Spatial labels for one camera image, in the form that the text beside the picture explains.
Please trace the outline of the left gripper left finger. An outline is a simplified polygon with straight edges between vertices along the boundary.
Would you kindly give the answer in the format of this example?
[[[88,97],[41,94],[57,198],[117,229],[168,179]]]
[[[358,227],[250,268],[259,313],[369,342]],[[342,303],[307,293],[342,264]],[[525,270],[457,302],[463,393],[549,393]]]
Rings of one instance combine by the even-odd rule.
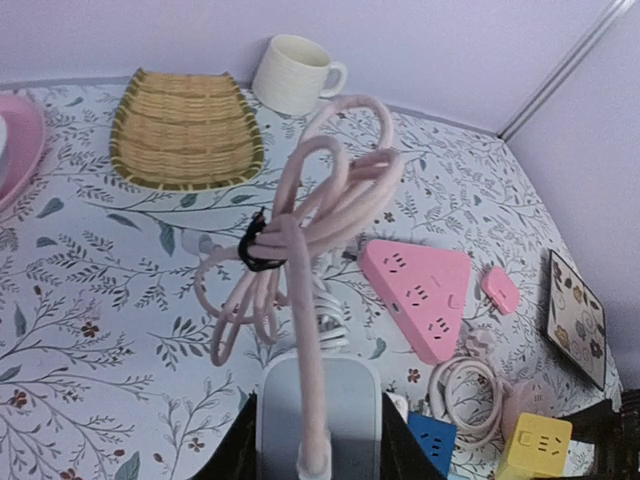
[[[194,480],[254,480],[256,453],[257,395],[252,393],[236,419]]]

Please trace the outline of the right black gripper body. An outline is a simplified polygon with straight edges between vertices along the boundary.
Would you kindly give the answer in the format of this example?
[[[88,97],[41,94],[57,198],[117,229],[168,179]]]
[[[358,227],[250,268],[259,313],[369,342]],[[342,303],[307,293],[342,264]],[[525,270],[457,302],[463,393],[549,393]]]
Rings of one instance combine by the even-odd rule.
[[[594,446],[591,470],[574,479],[639,480],[639,390],[623,391],[618,411],[611,399],[561,417],[571,439]]]

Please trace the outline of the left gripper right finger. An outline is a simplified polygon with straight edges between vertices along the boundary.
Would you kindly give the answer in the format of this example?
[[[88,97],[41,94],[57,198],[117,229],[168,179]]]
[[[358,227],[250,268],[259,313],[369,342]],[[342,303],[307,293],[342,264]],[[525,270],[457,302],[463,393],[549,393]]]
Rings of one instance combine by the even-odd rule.
[[[386,393],[382,394],[381,479],[441,479]]]

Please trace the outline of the dark blue cube adapter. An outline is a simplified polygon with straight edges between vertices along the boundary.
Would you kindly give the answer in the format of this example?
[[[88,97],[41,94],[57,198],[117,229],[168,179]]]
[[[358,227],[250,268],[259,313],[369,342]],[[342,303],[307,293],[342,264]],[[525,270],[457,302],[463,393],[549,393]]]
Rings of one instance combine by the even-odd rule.
[[[447,477],[455,449],[457,427],[415,412],[408,414],[408,427],[427,458]]]

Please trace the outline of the yellow cube adapter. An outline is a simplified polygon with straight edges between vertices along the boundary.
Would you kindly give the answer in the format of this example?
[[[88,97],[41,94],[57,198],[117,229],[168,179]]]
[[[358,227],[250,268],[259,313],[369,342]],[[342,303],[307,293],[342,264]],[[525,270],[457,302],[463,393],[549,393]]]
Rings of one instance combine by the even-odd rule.
[[[566,420],[521,413],[502,453],[495,479],[561,477],[572,429]]]

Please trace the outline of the white power strip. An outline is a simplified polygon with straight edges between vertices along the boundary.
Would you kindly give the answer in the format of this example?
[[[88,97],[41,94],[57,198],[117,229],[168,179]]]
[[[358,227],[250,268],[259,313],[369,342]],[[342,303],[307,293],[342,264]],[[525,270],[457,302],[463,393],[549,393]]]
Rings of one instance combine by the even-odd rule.
[[[378,373],[346,354],[304,366],[294,353],[264,371],[256,426],[258,479],[378,479]]]

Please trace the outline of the round pink socket hub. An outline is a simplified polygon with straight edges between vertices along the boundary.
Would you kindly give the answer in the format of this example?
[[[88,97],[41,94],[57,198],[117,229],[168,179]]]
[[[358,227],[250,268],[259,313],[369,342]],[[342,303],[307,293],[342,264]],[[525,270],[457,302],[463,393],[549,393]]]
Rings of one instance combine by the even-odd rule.
[[[546,417],[555,415],[554,392],[544,381],[529,380],[516,385],[507,395],[503,407],[504,420],[516,420],[521,413]]]

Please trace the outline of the pink power strip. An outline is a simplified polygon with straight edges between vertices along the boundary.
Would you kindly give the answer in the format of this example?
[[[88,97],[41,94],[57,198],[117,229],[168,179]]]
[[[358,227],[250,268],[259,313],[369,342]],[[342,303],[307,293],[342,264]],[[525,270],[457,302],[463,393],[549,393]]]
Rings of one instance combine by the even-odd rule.
[[[421,361],[453,357],[471,277],[467,254],[374,239],[359,266]]]

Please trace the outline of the small pink plug adapter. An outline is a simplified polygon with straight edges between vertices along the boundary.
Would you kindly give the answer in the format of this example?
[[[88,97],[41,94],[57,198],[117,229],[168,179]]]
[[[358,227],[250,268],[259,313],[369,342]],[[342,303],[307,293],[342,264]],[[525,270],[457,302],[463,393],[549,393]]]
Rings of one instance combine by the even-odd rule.
[[[514,313],[520,291],[501,267],[492,267],[482,278],[481,288],[502,315]]]

